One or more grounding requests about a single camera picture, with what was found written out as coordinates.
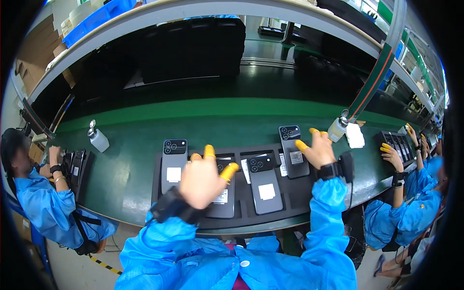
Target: workbench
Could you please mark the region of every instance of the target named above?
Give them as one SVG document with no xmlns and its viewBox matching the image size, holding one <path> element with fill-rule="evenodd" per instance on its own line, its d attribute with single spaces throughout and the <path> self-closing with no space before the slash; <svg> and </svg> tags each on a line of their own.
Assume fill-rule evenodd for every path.
<svg viewBox="0 0 464 290">
<path fill-rule="evenodd" d="M 217 116 L 218 108 L 228 108 Z M 202 150 L 206 144 L 230 148 L 279 143 L 277 128 L 297 124 L 302 140 L 311 140 L 309 128 L 327 130 L 340 106 L 286 99 L 201 99 L 154 103 L 104 112 L 88 117 L 97 120 L 108 138 L 110 147 L 99 153 L 87 137 L 88 128 L 82 118 L 64 123 L 57 138 L 48 146 L 58 145 L 69 150 L 85 148 L 96 154 L 92 165 L 83 206 L 104 216 L 143 226 L 151 206 L 155 155 L 162 151 L 163 141 L 187 138 L 189 149 Z M 373 136 L 381 130 L 397 131 L 399 119 L 363 112 L 360 120 L 366 145 L 350 149 L 343 137 L 333 144 L 335 156 L 351 150 L 355 161 L 352 206 L 380 194 L 391 185 L 385 172 L 380 151 Z M 350 194 L 345 199 L 349 206 Z M 227 228 L 199 230 L 203 234 L 235 234 L 276 230 L 309 222 L 309 213 L 276 222 Z"/>
</svg>

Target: white cloth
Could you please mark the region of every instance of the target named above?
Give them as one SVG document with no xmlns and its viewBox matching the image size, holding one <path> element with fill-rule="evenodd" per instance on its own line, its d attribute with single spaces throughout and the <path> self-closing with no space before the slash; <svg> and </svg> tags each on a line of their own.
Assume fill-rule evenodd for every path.
<svg viewBox="0 0 464 290">
<path fill-rule="evenodd" d="M 423 238 L 420 241 L 419 247 L 417 248 L 417 252 L 414 254 L 411 260 L 411 273 L 416 271 L 416 269 L 419 267 L 420 262 L 422 262 L 422 260 L 425 257 L 425 254 L 426 254 L 425 249 L 427 248 L 429 244 L 433 242 L 434 238 L 435 236 Z"/>
<path fill-rule="evenodd" d="M 365 145 L 364 136 L 358 124 L 348 123 L 346 136 L 350 148 L 363 148 Z"/>
</svg>

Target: red stripe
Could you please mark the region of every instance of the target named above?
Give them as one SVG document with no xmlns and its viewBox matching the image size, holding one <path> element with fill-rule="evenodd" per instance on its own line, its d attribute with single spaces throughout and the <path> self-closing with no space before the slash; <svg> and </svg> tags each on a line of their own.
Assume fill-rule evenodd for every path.
<svg viewBox="0 0 464 290">
<path fill-rule="evenodd" d="M 356 109 L 356 111 L 354 111 L 354 113 L 351 115 L 351 117 L 348 119 L 348 122 L 351 120 L 351 118 L 353 118 L 353 116 L 358 112 L 358 110 L 360 109 L 360 107 L 362 106 L 362 104 L 364 104 L 364 101 L 367 99 L 367 97 L 369 96 L 369 94 L 372 92 L 372 89 L 374 88 L 375 84 L 377 83 L 377 81 L 379 80 L 381 74 L 383 73 L 383 70 L 385 69 L 385 66 L 387 65 L 390 57 L 392 56 L 392 48 L 390 48 L 390 54 L 388 55 L 387 57 L 387 60 L 385 61 L 385 63 L 383 64 L 383 67 L 382 67 L 382 70 L 380 71 L 379 75 L 377 76 L 377 78 L 375 79 L 375 82 L 372 84 L 372 87 L 371 89 L 369 90 L 369 92 L 366 94 L 366 96 L 364 97 L 364 100 L 362 100 L 361 104 L 359 105 L 359 107 Z"/>
</svg>

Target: blue anti-static coat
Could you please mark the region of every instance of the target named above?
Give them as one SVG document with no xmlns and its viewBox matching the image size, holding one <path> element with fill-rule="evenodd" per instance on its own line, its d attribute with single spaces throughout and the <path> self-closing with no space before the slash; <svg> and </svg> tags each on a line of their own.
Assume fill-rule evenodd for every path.
<svg viewBox="0 0 464 290">
<path fill-rule="evenodd" d="M 399 208 L 393 208 L 380 200 L 373 200 L 366 207 L 366 244 L 372 248 L 385 247 L 392 239 L 396 227 L 398 235 L 395 242 L 407 246 L 430 226 L 437 215 L 442 195 L 433 190 L 437 182 L 427 174 L 425 168 L 412 171 L 407 181 L 409 186 L 406 186 L 406 192 L 416 192 L 408 193 L 414 197 L 409 204 L 403 202 Z"/>
<path fill-rule="evenodd" d="M 50 182 L 37 173 L 35 168 L 29 178 L 15 178 L 16 196 L 26 217 L 44 237 L 61 245 L 76 249 L 84 242 L 71 215 L 76 210 L 74 193 L 69 189 L 57 192 Z M 98 242 L 116 232 L 118 222 L 87 212 L 80 208 L 83 216 L 99 219 L 101 226 L 81 222 L 87 237 Z"/>
<path fill-rule="evenodd" d="M 229 250 L 217 239 L 195 238 L 197 227 L 177 217 L 150 222 L 129 238 L 119 256 L 124 272 L 115 289 L 232 289 L 237 275 L 252 290 L 356 289 L 353 262 L 344 251 L 342 210 L 346 185 L 339 179 L 313 186 L 311 232 L 301 257 L 277 253 L 276 237 L 252 238 Z"/>
</svg>

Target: yellow black floor tape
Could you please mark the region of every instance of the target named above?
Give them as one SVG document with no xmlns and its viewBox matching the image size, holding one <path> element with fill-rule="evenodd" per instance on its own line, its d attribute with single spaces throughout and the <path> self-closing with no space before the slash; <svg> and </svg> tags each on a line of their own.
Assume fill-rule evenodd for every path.
<svg viewBox="0 0 464 290">
<path fill-rule="evenodd" d="M 122 272 L 119 271 L 119 270 L 116 270 L 115 268 L 111 267 L 111 266 L 108 266 L 107 264 L 103 263 L 102 261 L 98 260 L 98 259 L 95 259 L 94 257 L 92 257 L 90 254 L 89 254 L 89 257 L 90 259 L 92 259 L 92 261 L 95 261 L 97 263 L 99 263 L 102 267 L 105 267 L 106 269 L 110 270 L 111 272 L 113 273 L 116 273 L 118 275 L 121 275 Z"/>
</svg>

